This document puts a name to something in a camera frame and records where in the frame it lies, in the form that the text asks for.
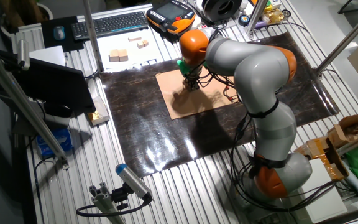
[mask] white paper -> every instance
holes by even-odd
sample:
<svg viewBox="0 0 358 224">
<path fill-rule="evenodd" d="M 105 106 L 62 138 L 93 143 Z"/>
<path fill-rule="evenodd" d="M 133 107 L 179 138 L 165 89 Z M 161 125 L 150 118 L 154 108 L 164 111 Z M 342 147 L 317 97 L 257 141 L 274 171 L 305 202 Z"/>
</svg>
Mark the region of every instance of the white paper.
<svg viewBox="0 0 358 224">
<path fill-rule="evenodd" d="M 98 38 L 100 55 L 105 72 L 123 71 L 136 67 L 136 65 L 141 63 L 157 59 L 160 52 L 156 50 L 158 46 L 150 29 L 151 28 Z M 129 37 L 142 37 L 142 40 L 149 41 L 149 45 L 139 49 L 136 44 L 139 40 L 129 42 Z M 113 49 L 127 49 L 128 61 L 110 62 L 109 55 Z"/>
</svg>

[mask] cardboard box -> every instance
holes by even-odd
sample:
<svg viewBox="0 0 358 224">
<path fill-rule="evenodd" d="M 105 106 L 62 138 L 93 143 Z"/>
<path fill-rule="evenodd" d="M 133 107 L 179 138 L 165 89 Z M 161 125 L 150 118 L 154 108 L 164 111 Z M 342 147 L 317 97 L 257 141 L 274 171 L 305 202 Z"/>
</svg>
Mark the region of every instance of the cardboard box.
<svg viewBox="0 0 358 224">
<path fill-rule="evenodd" d="M 355 141 L 358 139 L 358 114 L 343 118 L 327 134 L 335 149 Z"/>
<path fill-rule="evenodd" d="M 316 159 L 319 155 L 324 154 L 324 149 L 328 148 L 327 137 L 316 138 L 307 141 L 304 145 L 295 150 L 306 156 L 308 159 Z"/>
<path fill-rule="evenodd" d="M 312 139 L 295 150 L 308 159 L 321 159 L 332 180 L 342 180 L 349 175 L 339 154 L 330 147 L 327 136 Z"/>
</svg>

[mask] wooden block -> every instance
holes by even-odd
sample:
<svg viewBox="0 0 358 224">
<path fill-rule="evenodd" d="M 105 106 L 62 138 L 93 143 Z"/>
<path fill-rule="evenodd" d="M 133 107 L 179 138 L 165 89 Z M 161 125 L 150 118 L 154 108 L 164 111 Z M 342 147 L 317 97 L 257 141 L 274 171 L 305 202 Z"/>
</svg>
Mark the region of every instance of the wooden block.
<svg viewBox="0 0 358 224">
<path fill-rule="evenodd" d="M 128 61 L 127 49 L 120 49 L 120 50 L 118 50 L 118 55 L 119 55 L 119 61 L 120 61 L 120 62 L 126 62 L 126 61 Z"/>
<path fill-rule="evenodd" d="M 110 50 L 109 59 L 110 59 L 110 62 L 118 62 L 119 61 L 119 54 L 118 54 L 117 49 Z"/>
<path fill-rule="evenodd" d="M 145 47 L 149 46 L 149 41 L 143 40 L 143 45 L 144 45 Z"/>
<path fill-rule="evenodd" d="M 138 41 L 137 43 L 137 47 L 139 48 L 139 49 L 141 49 L 141 48 L 143 48 L 144 47 L 144 44 L 143 44 L 143 41 Z"/>
<path fill-rule="evenodd" d="M 142 40 L 142 37 L 128 37 L 129 42 L 137 41 L 137 40 Z"/>
</svg>

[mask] cardboard sheet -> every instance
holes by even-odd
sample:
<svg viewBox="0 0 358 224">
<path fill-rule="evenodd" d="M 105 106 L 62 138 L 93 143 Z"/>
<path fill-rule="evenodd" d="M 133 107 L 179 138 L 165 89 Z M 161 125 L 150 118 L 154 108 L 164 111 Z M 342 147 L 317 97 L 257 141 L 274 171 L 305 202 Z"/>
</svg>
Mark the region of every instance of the cardboard sheet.
<svg viewBox="0 0 358 224">
<path fill-rule="evenodd" d="M 206 69 L 201 72 L 201 77 L 208 74 Z M 212 79 L 206 87 L 189 92 L 185 86 L 185 78 L 179 70 L 156 74 L 165 104 L 171 119 L 183 118 L 185 116 L 204 112 L 221 106 L 230 105 L 232 102 L 223 95 L 225 84 Z M 202 79 L 206 82 L 210 76 Z M 228 89 L 228 96 L 236 96 L 236 90 Z"/>
</svg>

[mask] mouse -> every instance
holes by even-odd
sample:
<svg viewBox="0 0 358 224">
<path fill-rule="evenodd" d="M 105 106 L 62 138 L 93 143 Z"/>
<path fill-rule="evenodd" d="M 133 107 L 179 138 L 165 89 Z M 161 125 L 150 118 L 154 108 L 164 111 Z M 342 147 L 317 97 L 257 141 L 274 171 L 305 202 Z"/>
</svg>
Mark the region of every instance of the mouse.
<svg viewBox="0 0 358 224">
<path fill-rule="evenodd" d="M 53 28 L 53 38 L 55 38 L 55 40 L 64 40 L 66 38 L 65 28 L 63 26 Z"/>
</svg>

